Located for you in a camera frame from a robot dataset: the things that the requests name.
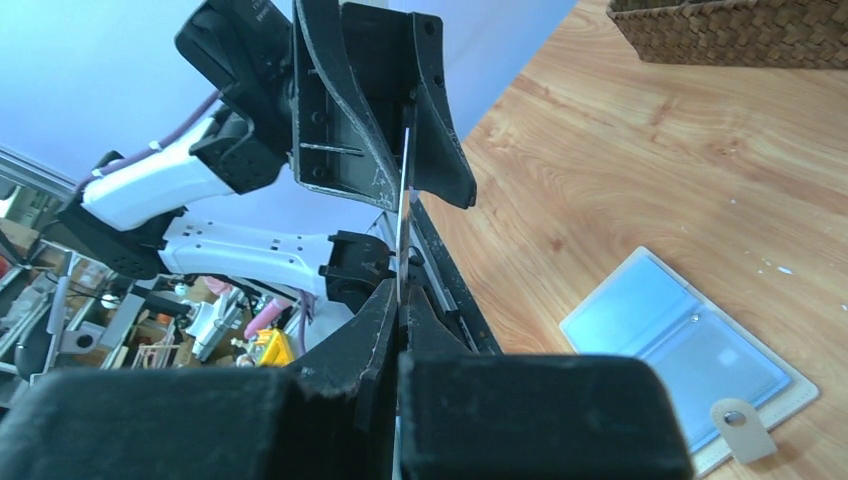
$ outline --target tabletop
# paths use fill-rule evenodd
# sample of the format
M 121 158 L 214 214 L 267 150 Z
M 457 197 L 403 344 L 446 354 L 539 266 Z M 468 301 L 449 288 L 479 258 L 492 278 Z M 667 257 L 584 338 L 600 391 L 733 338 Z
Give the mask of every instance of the tabletop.
M 848 72 L 642 63 L 584 0 L 467 137 L 477 206 L 424 201 L 506 352 L 648 247 L 822 392 L 709 478 L 848 478 L 846 125 Z

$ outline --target cardboard box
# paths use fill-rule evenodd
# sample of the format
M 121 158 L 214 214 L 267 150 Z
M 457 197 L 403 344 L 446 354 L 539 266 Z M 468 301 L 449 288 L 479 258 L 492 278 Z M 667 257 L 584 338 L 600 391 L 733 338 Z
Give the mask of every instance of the cardboard box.
M 15 246 L 15 250 L 24 257 L 38 240 L 37 231 L 5 218 L 0 218 L 0 231 L 9 238 L 9 241 Z

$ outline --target basket rim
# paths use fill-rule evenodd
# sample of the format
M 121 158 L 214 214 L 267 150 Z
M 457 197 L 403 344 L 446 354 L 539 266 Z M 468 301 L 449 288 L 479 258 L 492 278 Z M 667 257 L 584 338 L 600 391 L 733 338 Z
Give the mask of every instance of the basket rim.
M 762 1 L 763 0 L 713 0 L 711 2 L 699 2 L 699 3 L 688 3 L 688 2 L 686 2 L 686 3 L 682 3 L 680 5 L 669 5 L 667 7 L 635 8 L 635 9 L 632 9 L 632 10 L 613 10 L 612 5 L 614 3 L 618 3 L 619 0 L 610 0 L 607 3 L 606 11 L 607 11 L 607 15 L 612 17 L 613 15 L 631 15 L 631 14 L 641 13 L 641 12 L 674 12 L 674 11 L 677 11 L 677 10 L 683 10 L 687 7 L 693 7 L 693 6 L 701 7 L 701 6 L 704 6 L 704 5 L 713 5 L 713 6 L 719 7 L 719 8 L 729 8 L 729 7 L 739 5 L 739 4 L 749 4 L 749 5 L 753 6 L 753 5 L 760 3 Z

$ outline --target yellow object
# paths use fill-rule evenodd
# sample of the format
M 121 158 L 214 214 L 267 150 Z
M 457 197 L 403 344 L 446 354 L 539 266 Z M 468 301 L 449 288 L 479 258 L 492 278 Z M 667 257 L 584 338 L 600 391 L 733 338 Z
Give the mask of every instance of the yellow object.
M 260 366 L 282 367 L 294 361 L 294 352 L 292 352 L 288 337 L 283 332 L 276 328 L 270 328 L 259 330 L 257 334 L 259 338 L 253 342 L 253 345 L 261 350 L 258 355 Z

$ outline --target hole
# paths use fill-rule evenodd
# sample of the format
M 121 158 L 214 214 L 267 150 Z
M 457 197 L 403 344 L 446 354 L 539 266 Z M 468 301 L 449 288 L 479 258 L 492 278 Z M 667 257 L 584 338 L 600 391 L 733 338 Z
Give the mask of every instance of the hole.
M 94 339 L 91 338 L 91 335 L 80 335 L 77 338 L 77 346 L 80 347 L 80 348 L 88 348 L 93 343 L 94 343 Z

